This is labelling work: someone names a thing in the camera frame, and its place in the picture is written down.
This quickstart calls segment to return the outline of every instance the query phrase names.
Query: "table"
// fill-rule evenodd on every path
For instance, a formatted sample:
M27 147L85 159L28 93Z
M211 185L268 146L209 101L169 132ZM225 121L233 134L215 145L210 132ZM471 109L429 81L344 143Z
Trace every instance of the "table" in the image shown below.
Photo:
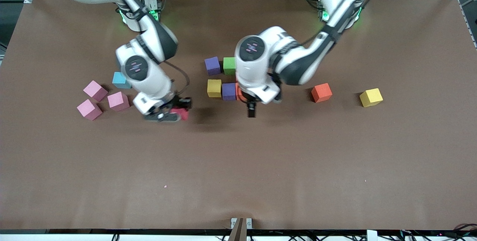
M136 34L113 4L34 0L0 70L0 228L453 229L477 221L476 51L456 0L372 0L304 86L246 117L208 98L203 60L272 25L321 27L305 0L167 0L189 74L189 121L76 106L111 92L114 50ZM182 76L162 66L184 85ZM220 76L234 82L233 76ZM327 102L310 88L329 83ZM359 93L384 101L363 108ZM133 97L134 90L126 90Z

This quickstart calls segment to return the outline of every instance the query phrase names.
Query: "foam cube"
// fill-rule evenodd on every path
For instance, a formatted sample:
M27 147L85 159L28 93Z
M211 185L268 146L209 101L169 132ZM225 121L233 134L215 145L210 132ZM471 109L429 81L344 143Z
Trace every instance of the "foam cube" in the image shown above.
M170 113L178 113L182 121L187 121L187 119L189 119L189 112L184 108L172 108Z
M217 57L205 59L205 62L206 62L207 74L209 76L220 74L220 64L218 63Z
M235 83L235 95L237 97L237 100L247 101L247 99L242 95L242 90L240 89L238 83Z
M129 101L123 92L114 93L108 96L109 108L116 112L129 108Z
M322 102L325 100L329 100L332 95L333 93L331 92L328 83L317 85L312 89L312 96L314 102Z
M222 85L222 99L225 101L237 100L235 96L235 83L224 83Z
M123 75L123 73L120 72L114 72L113 85L121 89L131 88L131 84L126 81L126 77Z
M235 74L235 58L224 58L224 74Z
M78 109L78 111L81 113L83 117L91 121L96 119L99 115L102 114L102 111L99 109L99 107L95 103L91 102L91 100L88 100L88 99L85 100L76 108Z
M222 80L212 80L209 79L207 81L207 95L209 97L221 97L222 94L220 93L222 88Z
M379 88L364 91L359 95L359 99L361 100L363 107L374 106L383 101Z
M101 101L108 94L106 89L100 86L97 82L91 81L83 91L97 101Z

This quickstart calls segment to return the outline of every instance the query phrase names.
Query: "light blue cube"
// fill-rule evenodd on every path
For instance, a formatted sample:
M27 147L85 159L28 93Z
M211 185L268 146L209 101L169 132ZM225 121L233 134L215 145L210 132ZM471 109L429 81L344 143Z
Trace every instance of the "light blue cube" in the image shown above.
M126 77L120 72L114 72L113 85L121 89L130 89L131 84L126 81Z

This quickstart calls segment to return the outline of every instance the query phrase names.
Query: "green cube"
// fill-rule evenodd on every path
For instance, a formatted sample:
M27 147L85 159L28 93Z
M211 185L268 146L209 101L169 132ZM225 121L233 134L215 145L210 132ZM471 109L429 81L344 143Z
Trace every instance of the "green cube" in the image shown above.
M235 58L224 58L224 74L235 74Z

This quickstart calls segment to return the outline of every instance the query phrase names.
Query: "yellow cube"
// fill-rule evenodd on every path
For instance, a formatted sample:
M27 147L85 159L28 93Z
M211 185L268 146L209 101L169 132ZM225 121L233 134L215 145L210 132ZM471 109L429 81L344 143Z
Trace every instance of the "yellow cube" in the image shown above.
M379 88L364 91L359 95L363 107L374 106L383 101Z
M222 80L209 79L207 81L207 94L209 97L222 97Z

